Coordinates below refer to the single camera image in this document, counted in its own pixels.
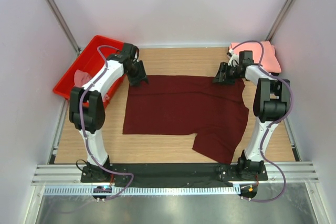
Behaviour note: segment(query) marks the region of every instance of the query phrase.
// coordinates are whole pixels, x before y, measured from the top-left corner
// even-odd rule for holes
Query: pink fabric in bin
[[[281,73],[280,64],[275,57],[275,48],[269,41],[262,41],[265,52],[262,61],[263,68],[271,73]],[[237,46],[239,43],[231,43],[230,48]],[[234,51],[239,55],[240,51],[250,50],[253,52],[253,59],[255,63],[259,63],[261,57],[261,46],[258,43],[245,43],[237,47]]]
[[[92,79],[91,75],[77,69],[76,72],[75,72],[75,76],[74,76],[75,87],[81,88],[83,85],[88,83],[91,79]],[[105,102],[106,100],[109,100],[109,99],[110,99],[110,97],[106,94],[103,97],[103,102]]]

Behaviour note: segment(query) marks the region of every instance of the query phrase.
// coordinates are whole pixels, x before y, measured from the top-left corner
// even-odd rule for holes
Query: light wood surface
[[[146,72],[151,74],[214,76],[221,61],[227,61],[227,48],[165,48],[141,49]],[[123,135],[125,107],[128,94],[128,80],[125,78],[106,108],[103,139],[112,163],[203,163],[213,162],[192,150],[195,134],[171,135]],[[246,148],[254,129],[253,100],[255,86],[245,82],[243,98],[250,109],[248,124],[233,162]],[[295,161],[288,135],[283,123],[274,131],[266,156],[273,161]],[[64,124],[55,163],[74,163],[86,159],[86,151],[79,132],[69,122]]]

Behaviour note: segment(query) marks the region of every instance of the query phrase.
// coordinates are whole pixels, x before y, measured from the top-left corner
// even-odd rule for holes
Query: red plastic container
[[[114,46],[118,49],[122,49],[123,42],[116,41],[113,39],[105,38],[102,36],[95,36],[92,41],[87,45],[87,47],[83,50],[83,52],[79,55],[79,57],[74,61],[68,71],[64,74],[64,76],[59,80],[56,86],[53,89],[55,94],[58,94],[65,99],[70,99],[70,92],[71,89],[74,87],[74,76],[76,70],[81,70],[83,72],[89,73],[92,77],[94,77],[98,71],[103,67],[104,61],[101,58],[100,54],[97,51],[97,47],[101,45],[109,45]],[[101,52],[107,58],[110,54],[116,52],[116,50],[112,48],[101,48]],[[113,97],[114,93],[116,92],[117,88],[122,83],[125,76],[119,78],[109,89],[107,95],[109,99],[105,100],[104,108],[109,104],[111,98]]]

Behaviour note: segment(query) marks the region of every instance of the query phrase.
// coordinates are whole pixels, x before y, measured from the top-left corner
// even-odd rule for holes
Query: gray floor
[[[260,184],[256,198],[271,198],[282,184]],[[105,203],[87,196],[44,196],[36,223],[208,224],[318,223],[305,184],[288,184],[286,193],[271,203],[240,200],[236,195],[134,196]],[[87,203],[71,214],[71,211]]]

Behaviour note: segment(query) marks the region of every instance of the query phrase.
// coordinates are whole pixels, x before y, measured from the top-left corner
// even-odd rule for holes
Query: wooden tabletop
[[[141,49],[146,73],[186,76],[209,76],[217,74],[219,63],[227,61],[227,48],[158,48]],[[245,82],[243,99],[250,109],[247,127],[242,141],[236,148],[233,162],[240,157],[252,135],[255,117],[253,100],[256,87]],[[128,94],[128,80],[111,99],[106,108],[106,120],[102,128],[104,145],[112,163],[204,163],[212,159],[192,150],[195,134],[173,135],[123,135],[122,127]],[[66,117],[55,163],[75,163],[87,159],[83,139]],[[283,123],[274,131],[266,157],[272,161],[295,161],[288,135]]]

